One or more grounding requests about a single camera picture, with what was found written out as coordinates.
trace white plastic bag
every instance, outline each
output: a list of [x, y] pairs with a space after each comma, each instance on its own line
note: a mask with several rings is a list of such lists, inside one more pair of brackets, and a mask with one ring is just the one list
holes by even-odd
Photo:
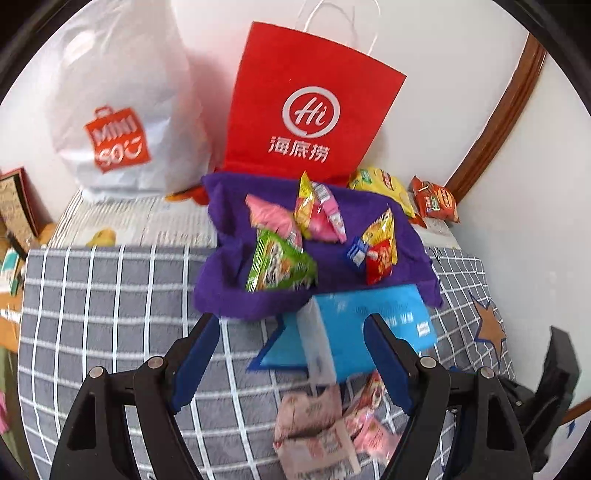
[[169, 0], [95, 0], [52, 39], [47, 120], [90, 200], [181, 192], [211, 156]]

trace plastic wrapper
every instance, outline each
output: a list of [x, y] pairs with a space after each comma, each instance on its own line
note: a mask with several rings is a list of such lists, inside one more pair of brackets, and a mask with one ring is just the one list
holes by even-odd
[[365, 422], [353, 441], [357, 453], [365, 452], [371, 458], [387, 465], [392, 459], [400, 435], [390, 433], [374, 416]]
[[275, 442], [273, 447], [287, 480], [342, 480], [361, 472], [343, 420], [315, 437]]
[[302, 248], [300, 229], [289, 210], [251, 194], [246, 195], [245, 203], [251, 211], [251, 225], [254, 228], [275, 232], [294, 247]]
[[373, 418], [374, 412], [371, 408], [365, 407], [361, 410], [355, 410], [348, 415], [345, 415], [343, 420], [345, 421], [345, 428], [351, 438], [355, 438], [361, 429], [365, 425], [365, 422], [370, 418]]
[[369, 377], [363, 388], [355, 395], [345, 415], [369, 407], [372, 411], [378, 409], [384, 398], [386, 388], [380, 374], [375, 371]]
[[294, 217], [308, 240], [327, 243], [346, 241], [345, 225], [334, 196], [326, 186], [311, 182], [306, 172], [300, 180]]
[[314, 435], [341, 418], [342, 411], [338, 385], [327, 388], [319, 397], [303, 392], [288, 393], [281, 400], [277, 414], [275, 441]]
[[411, 180], [410, 186], [421, 217], [460, 223], [456, 199], [447, 188], [421, 181], [416, 177]]
[[356, 268], [365, 268], [368, 285], [391, 275], [392, 266], [398, 263], [398, 251], [390, 208], [360, 238], [355, 237], [346, 257]]
[[316, 282], [316, 262], [269, 230], [259, 230], [246, 289], [297, 290]]
[[401, 205], [408, 217], [415, 217], [413, 204], [408, 197], [408, 192], [396, 177], [391, 176], [380, 168], [360, 168], [349, 180], [349, 188], [351, 190], [374, 192], [390, 197]]

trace white wall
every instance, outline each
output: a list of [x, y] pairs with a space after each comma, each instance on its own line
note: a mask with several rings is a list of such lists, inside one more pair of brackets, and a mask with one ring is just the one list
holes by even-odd
[[[352, 12], [353, 0], [333, 0]], [[173, 0], [190, 51], [206, 122], [223, 152], [226, 120], [250, 23], [295, 26], [301, 0]], [[310, 10], [316, 0], [307, 2]], [[360, 48], [374, 24], [371, 0], [357, 0]], [[491, 0], [382, 0], [382, 31], [373, 56], [408, 79], [368, 154], [408, 182], [445, 183], [503, 94], [525, 43], [525, 30]], [[336, 19], [339, 31], [326, 25]], [[347, 42], [347, 23], [323, 8], [311, 32]], [[52, 152], [43, 118], [46, 85], [38, 54], [0, 106], [0, 168], [25, 166], [48, 215], [59, 218], [76, 190]], [[313, 66], [302, 65], [302, 68]]]
[[550, 326], [570, 332], [591, 397], [591, 117], [552, 58], [515, 129], [459, 206], [453, 229], [480, 256], [519, 382], [537, 386]]

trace plaid bed sheet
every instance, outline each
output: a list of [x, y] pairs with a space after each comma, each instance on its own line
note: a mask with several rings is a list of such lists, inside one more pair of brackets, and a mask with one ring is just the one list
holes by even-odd
[[[192, 305], [193, 282], [213, 250], [121, 247], [47, 249], [30, 254], [25, 282], [19, 394], [25, 432], [41, 480], [67, 414], [88, 370], [109, 372], [140, 366], [166, 353], [186, 336], [200, 313]], [[451, 249], [428, 249], [441, 281], [444, 306], [430, 310], [437, 345], [429, 352], [447, 368], [464, 371], [489, 366], [513, 379], [506, 342], [500, 362], [491, 345], [474, 341], [478, 314], [471, 296], [492, 302], [482, 262]], [[500, 320], [498, 309], [494, 311]], [[277, 327], [221, 319], [221, 337], [197, 393], [176, 420], [204, 478], [275, 480], [284, 478], [272, 449], [277, 408], [288, 391], [319, 392], [306, 376], [292, 372], [246, 372]], [[364, 377], [344, 386], [346, 405]], [[127, 410], [135, 457], [142, 478], [153, 478], [134, 408]], [[387, 398], [377, 412], [391, 430], [404, 431], [407, 417]], [[440, 480], [454, 433], [448, 414], [428, 478]], [[377, 480], [383, 467], [360, 455], [356, 478]]]

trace white rope handle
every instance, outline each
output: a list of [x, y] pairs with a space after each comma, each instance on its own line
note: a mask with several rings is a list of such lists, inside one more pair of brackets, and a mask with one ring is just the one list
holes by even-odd
[[[371, 53], [372, 53], [372, 51], [374, 49], [375, 43], [378, 41], [379, 24], [380, 24], [380, 20], [382, 18], [382, 9], [379, 6], [378, 0], [373, 0], [373, 2], [375, 4], [376, 8], [378, 9], [378, 20], [376, 22], [378, 24], [378, 26], [375, 29], [374, 40], [371, 42], [371, 45], [370, 45], [369, 50], [367, 52], [367, 55], [371, 55]], [[306, 7], [306, 4], [307, 3], [308, 3], [308, 0], [304, 0], [304, 3], [302, 4], [302, 6], [300, 8], [300, 12], [298, 13], [298, 16], [297, 16], [298, 20], [300, 19], [302, 13], [304, 12], [304, 8]], [[318, 10], [320, 10], [320, 8], [322, 6], [333, 7], [335, 9], [337, 9], [338, 11], [340, 11], [347, 18], [347, 20], [349, 20], [349, 23], [351, 25], [351, 31], [352, 31], [353, 36], [355, 38], [354, 45], [356, 45], [356, 43], [357, 43], [356, 41], [358, 39], [358, 35], [357, 35], [356, 30], [355, 30], [355, 6], [353, 6], [353, 18], [350, 19], [349, 16], [348, 16], [348, 14], [345, 12], [345, 10], [342, 7], [340, 7], [338, 5], [335, 5], [335, 4], [331, 3], [331, 2], [327, 2], [326, 0], [320, 0], [316, 4], [316, 6], [314, 7], [314, 9], [312, 10], [312, 12], [310, 13], [310, 15], [308, 16], [308, 18], [306, 19], [306, 23], [304, 24], [304, 28], [303, 28], [302, 31], [304, 31], [304, 32], [307, 32], [308, 31], [308, 29], [310, 28], [310, 23], [312, 22], [312, 19], [318, 13]]]

